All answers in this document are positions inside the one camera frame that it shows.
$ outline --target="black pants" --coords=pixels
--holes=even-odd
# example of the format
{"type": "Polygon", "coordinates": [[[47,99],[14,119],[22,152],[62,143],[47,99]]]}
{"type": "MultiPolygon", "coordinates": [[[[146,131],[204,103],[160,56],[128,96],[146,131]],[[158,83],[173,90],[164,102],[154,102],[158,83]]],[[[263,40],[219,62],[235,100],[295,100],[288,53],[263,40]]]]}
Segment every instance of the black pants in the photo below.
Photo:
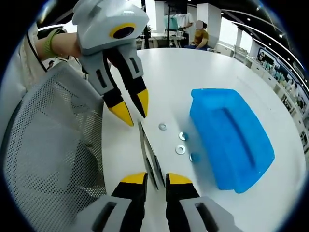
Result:
{"type": "Polygon", "coordinates": [[[180,46],[181,47],[189,45],[189,34],[187,32],[184,32],[183,37],[184,37],[184,39],[180,40],[180,46]]]}

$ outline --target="wristband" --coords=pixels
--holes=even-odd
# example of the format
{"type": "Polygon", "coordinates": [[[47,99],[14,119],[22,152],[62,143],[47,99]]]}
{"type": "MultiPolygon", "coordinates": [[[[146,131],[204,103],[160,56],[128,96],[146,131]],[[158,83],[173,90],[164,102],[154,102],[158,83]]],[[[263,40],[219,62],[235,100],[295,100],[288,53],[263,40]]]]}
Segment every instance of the wristband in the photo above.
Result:
{"type": "Polygon", "coordinates": [[[44,43],[44,53],[48,58],[53,58],[53,57],[58,56],[58,54],[56,54],[52,49],[52,40],[55,35],[59,34],[59,32],[60,32],[59,29],[55,29],[52,32],[50,32],[44,43]]]}

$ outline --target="yellow ring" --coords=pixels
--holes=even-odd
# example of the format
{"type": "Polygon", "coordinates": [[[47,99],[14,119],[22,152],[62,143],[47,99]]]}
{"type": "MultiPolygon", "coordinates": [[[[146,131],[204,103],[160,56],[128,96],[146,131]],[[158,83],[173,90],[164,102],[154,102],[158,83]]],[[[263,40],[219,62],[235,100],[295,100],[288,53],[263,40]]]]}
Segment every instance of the yellow ring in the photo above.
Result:
{"type": "Polygon", "coordinates": [[[135,23],[124,23],[124,24],[121,24],[121,25],[119,25],[119,26],[117,26],[117,27],[115,27],[115,28],[113,28],[112,30],[111,30],[111,32],[110,32],[110,37],[112,37],[112,38],[114,38],[114,34],[117,32],[117,31],[119,31],[120,29],[122,29],[122,28],[136,28],[136,25],[135,25],[135,23]]]}

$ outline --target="blue plastic container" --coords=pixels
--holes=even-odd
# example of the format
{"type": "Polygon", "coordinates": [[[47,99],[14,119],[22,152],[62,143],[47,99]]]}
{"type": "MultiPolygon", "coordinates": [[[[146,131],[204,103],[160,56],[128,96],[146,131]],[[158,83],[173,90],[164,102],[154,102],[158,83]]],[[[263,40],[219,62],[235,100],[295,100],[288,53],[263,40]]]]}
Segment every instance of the blue plastic container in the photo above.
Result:
{"type": "Polygon", "coordinates": [[[260,121],[232,89],[193,89],[190,116],[221,190],[243,193],[275,159],[260,121]]]}

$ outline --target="human hand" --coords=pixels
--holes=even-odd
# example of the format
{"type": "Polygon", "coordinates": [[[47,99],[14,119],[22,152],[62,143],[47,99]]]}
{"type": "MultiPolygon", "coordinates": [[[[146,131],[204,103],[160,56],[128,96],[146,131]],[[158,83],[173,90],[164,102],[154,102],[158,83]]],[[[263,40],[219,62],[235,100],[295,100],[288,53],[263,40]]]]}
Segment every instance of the human hand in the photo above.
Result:
{"type": "Polygon", "coordinates": [[[55,35],[52,39],[51,47],[53,52],[61,56],[79,58],[82,55],[76,33],[61,33],[55,35]]]}

